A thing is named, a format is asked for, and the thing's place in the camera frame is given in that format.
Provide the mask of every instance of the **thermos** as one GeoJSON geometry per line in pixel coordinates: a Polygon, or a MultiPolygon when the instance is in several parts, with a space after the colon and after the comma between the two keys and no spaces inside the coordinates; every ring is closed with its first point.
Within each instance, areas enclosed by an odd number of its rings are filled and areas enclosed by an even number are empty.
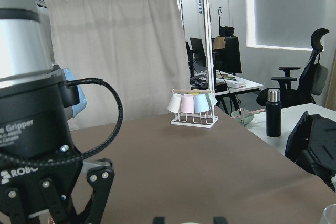
{"type": "Polygon", "coordinates": [[[271,137],[281,135],[281,102],[278,89],[269,89],[267,92],[266,134],[271,137]]]}

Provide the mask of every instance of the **green bowl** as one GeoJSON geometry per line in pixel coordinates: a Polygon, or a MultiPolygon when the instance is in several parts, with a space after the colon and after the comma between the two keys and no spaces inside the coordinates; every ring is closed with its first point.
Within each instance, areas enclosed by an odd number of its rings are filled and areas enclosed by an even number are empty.
{"type": "MultiPolygon", "coordinates": [[[[231,116],[236,116],[236,115],[239,115],[239,112],[237,110],[235,110],[234,112],[231,113],[231,116]]],[[[244,116],[244,123],[245,123],[245,125],[249,124],[252,121],[253,117],[254,117],[253,114],[252,115],[246,115],[246,116],[244,116]]],[[[237,122],[240,123],[240,116],[237,117],[237,118],[234,118],[234,119],[237,122]]]]}

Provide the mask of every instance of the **desk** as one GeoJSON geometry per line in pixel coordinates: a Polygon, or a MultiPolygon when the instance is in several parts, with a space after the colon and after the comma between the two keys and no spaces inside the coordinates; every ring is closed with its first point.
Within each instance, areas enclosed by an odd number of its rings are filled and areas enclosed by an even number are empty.
{"type": "Polygon", "coordinates": [[[284,155],[287,138],[306,111],[308,111],[308,114],[310,115],[319,114],[325,118],[336,121],[336,111],[329,110],[313,103],[308,103],[281,110],[280,137],[269,137],[266,135],[266,112],[254,115],[252,122],[247,124],[246,128],[284,155]]]}
{"type": "Polygon", "coordinates": [[[232,100],[232,103],[234,105],[235,110],[238,110],[239,109],[239,104],[238,104],[236,95],[259,91],[260,89],[262,89],[264,87],[264,85],[262,85],[260,83],[256,83],[254,81],[250,81],[250,80],[238,77],[238,76],[234,76],[234,77],[237,81],[245,82],[246,86],[241,87],[241,88],[237,88],[237,89],[229,88],[230,92],[228,90],[226,90],[226,91],[223,91],[223,92],[217,92],[215,94],[216,98],[218,99],[217,106],[219,106],[222,103],[222,105],[224,107],[224,110],[225,110],[225,113],[227,113],[227,114],[229,114],[229,113],[226,109],[226,105],[224,103],[223,97],[230,97],[230,99],[232,100]]]}
{"type": "MultiPolygon", "coordinates": [[[[219,109],[211,129],[171,125],[173,114],[126,121],[95,158],[113,160],[116,178],[102,224],[318,223],[335,194],[219,109]]],[[[85,151],[103,141],[111,125],[73,131],[85,151]]],[[[83,207],[87,183],[78,181],[83,207]]]]}

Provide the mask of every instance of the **silver bottle cap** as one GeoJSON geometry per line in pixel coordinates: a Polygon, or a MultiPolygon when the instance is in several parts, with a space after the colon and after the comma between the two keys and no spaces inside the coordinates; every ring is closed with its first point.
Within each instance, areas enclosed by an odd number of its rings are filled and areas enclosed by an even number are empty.
{"type": "Polygon", "coordinates": [[[280,90],[269,89],[267,92],[267,101],[269,102],[279,102],[280,101],[280,90]]]}

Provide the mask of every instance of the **screw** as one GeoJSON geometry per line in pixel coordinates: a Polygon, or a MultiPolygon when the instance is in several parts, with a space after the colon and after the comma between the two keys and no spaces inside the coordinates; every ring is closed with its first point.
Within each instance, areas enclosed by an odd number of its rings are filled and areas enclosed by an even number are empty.
{"type": "Polygon", "coordinates": [[[102,178],[108,178],[109,174],[107,172],[104,172],[101,176],[102,176],[102,178]]]}
{"type": "Polygon", "coordinates": [[[42,182],[42,187],[43,188],[48,188],[49,186],[50,186],[50,182],[49,181],[42,182]]]}
{"type": "Polygon", "coordinates": [[[67,150],[69,150],[69,145],[63,145],[61,146],[61,152],[66,152],[67,150]]]}
{"type": "Polygon", "coordinates": [[[97,180],[97,176],[96,175],[91,175],[90,180],[92,182],[95,182],[97,180]]]}
{"type": "Polygon", "coordinates": [[[15,198],[16,197],[16,192],[15,191],[10,191],[8,196],[9,196],[9,198],[15,198]]]}

